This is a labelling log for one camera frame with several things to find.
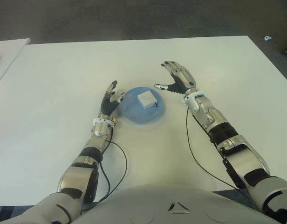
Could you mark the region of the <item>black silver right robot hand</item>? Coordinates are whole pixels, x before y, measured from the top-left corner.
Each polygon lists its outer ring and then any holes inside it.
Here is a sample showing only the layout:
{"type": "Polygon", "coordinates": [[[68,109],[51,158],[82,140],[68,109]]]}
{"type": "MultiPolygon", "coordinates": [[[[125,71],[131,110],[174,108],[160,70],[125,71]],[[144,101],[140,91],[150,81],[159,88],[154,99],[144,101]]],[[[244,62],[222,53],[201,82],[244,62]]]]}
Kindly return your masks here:
{"type": "Polygon", "coordinates": [[[165,61],[161,64],[166,68],[174,80],[173,84],[155,84],[154,87],[160,90],[186,94],[187,92],[196,92],[196,82],[191,73],[184,66],[174,61],[165,61]]]}

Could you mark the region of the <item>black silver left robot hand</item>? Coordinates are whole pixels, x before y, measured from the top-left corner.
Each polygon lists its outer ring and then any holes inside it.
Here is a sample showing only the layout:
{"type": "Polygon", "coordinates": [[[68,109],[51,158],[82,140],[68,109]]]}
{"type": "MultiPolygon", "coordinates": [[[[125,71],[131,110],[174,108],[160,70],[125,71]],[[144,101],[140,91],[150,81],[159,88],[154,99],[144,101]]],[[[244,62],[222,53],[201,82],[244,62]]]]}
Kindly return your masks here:
{"type": "Polygon", "coordinates": [[[125,93],[123,92],[115,100],[111,101],[111,97],[115,94],[114,89],[116,85],[117,81],[115,80],[107,88],[101,102],[99,114],[110,116],[124,100],[125,93]]]}

